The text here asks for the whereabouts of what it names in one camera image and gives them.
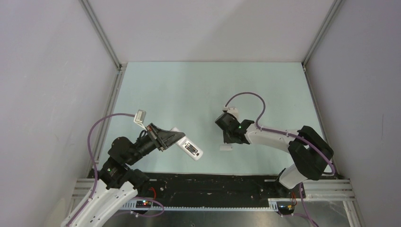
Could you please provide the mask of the white battery cover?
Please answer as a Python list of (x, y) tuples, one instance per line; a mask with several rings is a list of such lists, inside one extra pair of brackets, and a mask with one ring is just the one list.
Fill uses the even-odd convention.
[(230, 144), (224, 144), (219, 146), (220, 151), (231, 151), (233, 149), (233, 146)]

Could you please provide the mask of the white remote control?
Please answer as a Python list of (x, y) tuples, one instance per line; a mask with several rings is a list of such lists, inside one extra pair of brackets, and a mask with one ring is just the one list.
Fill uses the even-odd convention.
[(203, 150), (200, 149), (193, 141), (191, 141), (186, 134), (184, 133), (182, 135), (182, 132), (176, 128), (173, 127), (171, 129), (171, 131), (173, 132), (177, 132), (180, 134), (180, 138), (177, 139), (174, 144), (179, 147), (182, 151), (184, 151), (184, 153), (186, 153), (190, 158), (192, 158), (193, 160), (197, 161), (199, 160), (202, 155), (203, 155)]

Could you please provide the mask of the AAA battery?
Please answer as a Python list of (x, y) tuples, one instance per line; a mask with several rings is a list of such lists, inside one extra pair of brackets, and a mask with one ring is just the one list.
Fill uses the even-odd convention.
[(198, 156), (199, 155), (199, 151), (197, 148), (195, 148), (191, 143), (186, 143), (185, 144), (185, 148), (194, 156)]

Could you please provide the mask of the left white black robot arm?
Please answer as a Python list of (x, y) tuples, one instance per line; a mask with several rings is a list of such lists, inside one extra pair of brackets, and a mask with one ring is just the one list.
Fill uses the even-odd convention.
[(79, 205), (62, 221), (62, 227), (101, 227), (127, 201), (143, 197), (149, 191), (149, 177), (131, 166), (150, 152), (165, 151), (185, 133), (163, 130), (149, 124), (146, 134), (132, 143), (127, 137), (116, 138), (108, 151), (109, 158)]

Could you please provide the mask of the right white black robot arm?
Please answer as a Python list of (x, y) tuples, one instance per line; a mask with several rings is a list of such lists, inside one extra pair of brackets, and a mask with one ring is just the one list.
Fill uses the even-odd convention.
[(263, 128), (252, 120), (239, 122), (228, 112), (222, 113), (215, 124), (223, 131), (225, 144), (265, 145), (291, 156), (293, 165), (279, 174), (274, 185), (275, 193), (280, 197), (289, 196), (294, 187), (305, 180), (319, 180), (328, 166), (335, 171), (331, 163), (334, 151), (310, 126), (297, 131), (280, 131)]

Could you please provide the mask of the left controller board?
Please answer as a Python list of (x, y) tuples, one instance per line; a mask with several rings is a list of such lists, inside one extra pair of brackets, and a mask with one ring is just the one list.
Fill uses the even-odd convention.
[(153, 205), (152, 201), (137, 200), (135, 204), (136, 209), (150, 209)]

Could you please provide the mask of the controller board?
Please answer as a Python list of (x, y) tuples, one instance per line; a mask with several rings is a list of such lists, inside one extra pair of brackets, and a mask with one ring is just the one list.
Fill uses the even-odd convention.
[(278, 205), (278, 211), (277, 213), (283, 217), (283, 216), (293, 216), (294, 211), (295, 211), (295, 205)]
[(137, 200), (135, 204), (136, 209), (150, 209), (153, 205), (152, 201)]

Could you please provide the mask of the right controller board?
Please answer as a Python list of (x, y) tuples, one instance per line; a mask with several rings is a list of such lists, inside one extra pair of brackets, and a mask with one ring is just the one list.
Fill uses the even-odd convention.
[(283, 216), (293, 216), (294, 211), (295, 211), (295, 205), (278, 205), (278, 211), (277, 213), (283, 217)]

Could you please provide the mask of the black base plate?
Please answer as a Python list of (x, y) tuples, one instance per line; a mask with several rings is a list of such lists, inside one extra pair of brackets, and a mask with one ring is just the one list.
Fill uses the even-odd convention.
[(146, 174), (138, 196), (165, 208), (270, 208), (269, 200), (305, 198), (302, 186), (278, 189), (272, 175)]

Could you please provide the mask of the left aluminium frame rail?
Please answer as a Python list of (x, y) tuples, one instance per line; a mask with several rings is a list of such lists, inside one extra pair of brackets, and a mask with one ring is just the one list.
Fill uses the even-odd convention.
[[(86, 13), (92, 27), (94, 28), (94, 31), (96, 32), (98, 38), (100, 39), (104, 49), (106, 50), (106, 53), (108, 54), (109, 58), (111, 59), (113, 66), (116, 69), (116, 74), (113, 76), (113, 83), (111, 86), (111, 91), (110, 91), (109, 97), (106, 102), (106, 109), (104, 112), (104, 115), (107, 116), (107, 115), (112, 114), (114, 111), (116, 101), (118, 98), (118, 94), (119, 94), (119, 90), (121, 87), (123, 75), (125, 73), (127, 64), (121, 63), (121, 61), (118, 59), (117, 54), (115, 53), (115, 51), (112, 47), (112, 44), (110, 43), (104, 29), (102, 28), (101, 23), (98, 20), (90, 1), (80, 0), (79, 2), (81, 4), (84, 12)], [(105, 138), (106, 138), (106, 134), (107, 134), (109, 125), (110, 125), (110, 119), (104, 120), (99, 125), (98, 135), (97, 135), (95, 143), (94, 143), (94, 148), (92, 149), (96, 164), (99, 163), (99, 159), (100, 159), (101, 152), (102, 152), (102, 149), (104, 146), (104, 142), (105, 142)]]

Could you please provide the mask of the aluminium frame rail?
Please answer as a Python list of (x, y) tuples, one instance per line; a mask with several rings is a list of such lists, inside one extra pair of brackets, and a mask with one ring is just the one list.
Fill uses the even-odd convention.
[[(121, 63), (121, 61), (118, 59), (117, 54), (115, 53), (115, 51), (112, 47), (112, 44), (110, 43), (104, 29), (102, 28), (101, 23), (98, 20), (90, 1), (80, 0), (79, 2), (81, 4), (84, 12), (86, 13), (92, 27), (94, 28), (94, 31), (96, 32), (98, 38), (100, 39), (104, 49), (106, 50), (106, 53), (108, 54), (109, 58), (111, 59), (113, 66), (116, 69), (116, 74), (113, 76), (113, 83), (111, 86), (111, 91), (110, 91), (109, 97), (106, 102), (106, 109), (104, 112), (104, 115), (107, 116), (107, 115), (112, 114), (114, 111), (116, 101), (118, 98), (118, 94), (119, 94), (119, 90), (121, 87), (123, 75), (125, 73), (127, 64)], [(105, 138), (106, 138), (106, 134), (107, 134), (109, 125), (110, 125), (110, 119), (104, 120), (99, 125), (98, 135), (97, 135), (95, 143), (94, 143), (94, 148), (92, 149), (96, 164), (99, 163), (99, 159), (100, 159), (101, 152), (102, 152), (102, 149), (104, 146), (104, 142), (105, 142)]]
[(322, 120), (322, 114), (320, 111), (320, 107), (316, 98), (316, 94), (313, 88), (313, 83), (311, 81), (311, 77), (309, 75), (309, 71), (308, 71), (308, 64), (311, 60), (311, 58), (313, 57), (314, 53), (316, 52), (316, 50), (318, 49), (319, 45), (321, 44), (321, 42), (323, 41), (323, 39), (325, 38), (327, 32), (329, 31), (331, 25), (333, 24), (334, 20), (336, 19), (338, 13), (340, 12), (342, 6), (344, 5), (346, 1), (345, 0), (334, 0), (333, 3), (331, 4), (323, 22), (321, 23), (316, 35), (314, 36), (314, 39), (311, 43), (311, 45), (309, 46), (303, 60), (301, 61), (302, 64), (302, 68), (304, 71), (304, 75), (305, 75), (305, 79), (307, 81), (307, 85), (309, 88), (309, 92), (311, 95), (311, 98), (313, 100), (313, 105), (314, 105), (314, 109), (315, 112), (317, 114), (318, 117), (318, 121), (319, 121), (319, 125), (320, 125), (320, 129), (322, 131), (322, 135), (323, 135), (323, 139), (329, 144), (330, 141), (327, 137), (327, 132), (325, 130), (325, 125), (324, 122)]

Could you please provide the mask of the right aluminium frame rail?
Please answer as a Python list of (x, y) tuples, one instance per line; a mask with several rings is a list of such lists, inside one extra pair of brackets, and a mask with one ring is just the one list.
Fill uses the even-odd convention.
[(309, 46), (303, 60), (301, 61), (302, 64), (302, 68), (304, 71), (304, 75), (305, 75), (305, 79), (307, 81), (307, 85), (309, 88), (309, 92), (311, 95), (311, 98), (313, 100), (313, 105), (314, 105), (314, 109), (315, 112), (317, 114), (318, 117), (318, 121), (319, 121), (319, 125), (320, 125), (320, 129), (322, 131), (322, 135), (323, 135), (323, 139), (329, 144), (330, 141), (327, 137), (327, 132), (325, 130), (325, 125), (324, 122), (322, 120), (322, 114), (320, 111), (320, 107), (316, 98), (316, 94), (313, 88), (313, 83), (311, 81), (311, 77), (309, 75), (309, 71), (308, 71), (308, 64), (311, 60), (311, 58), (313, 57), (314, 53), (316, 52), (316, 50), (318, 49), (319, 45), (321, 44), (321, 42), (323, 41), (323, 39), (325, 38), (327, 32), (329, 31), (331, 25), (333, 24), (334, 20), (336, 19), (338, 13), (340, 12), (342, 6), (344, 5), (346, 1), (345, 0), (334, 0), (333, 3), (331, 4), (323, 22), (321, 23), (316, 35), (314, 36), (314, 39), (311, 43), (311, 45)]

